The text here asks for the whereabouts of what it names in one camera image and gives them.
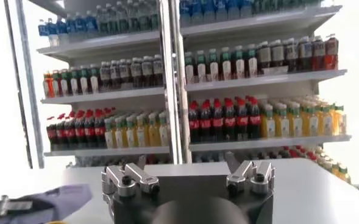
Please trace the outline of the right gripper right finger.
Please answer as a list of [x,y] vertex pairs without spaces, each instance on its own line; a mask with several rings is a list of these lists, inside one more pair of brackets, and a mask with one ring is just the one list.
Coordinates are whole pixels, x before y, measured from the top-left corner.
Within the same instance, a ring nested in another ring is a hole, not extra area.
[[275,167],[270,162],[244,160],[239,163],[233,152],[225,153],[226,163],[231,174],[226,177],[229,195],[238,195],[250,190],[257,195],[274,192]]

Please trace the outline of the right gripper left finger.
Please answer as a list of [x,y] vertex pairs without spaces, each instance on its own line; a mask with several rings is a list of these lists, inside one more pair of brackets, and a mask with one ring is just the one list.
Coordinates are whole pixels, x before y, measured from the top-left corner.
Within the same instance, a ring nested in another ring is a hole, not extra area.
[[104,167],[101,172],[102,193],[133,197],[138,189],[148,195],[157,195],[160,192],[159,179],[148,174],[144,170],[145,165],[146,156],[142,155],[136,164]]

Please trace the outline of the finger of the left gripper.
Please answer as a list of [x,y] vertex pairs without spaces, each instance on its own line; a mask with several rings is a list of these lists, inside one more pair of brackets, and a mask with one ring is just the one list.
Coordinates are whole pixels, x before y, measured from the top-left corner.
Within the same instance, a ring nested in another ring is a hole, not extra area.
[[0,199],[0,217],[16,216],[32,212],[33,203],[31,201],[12,200],[7,195],[2,195]]

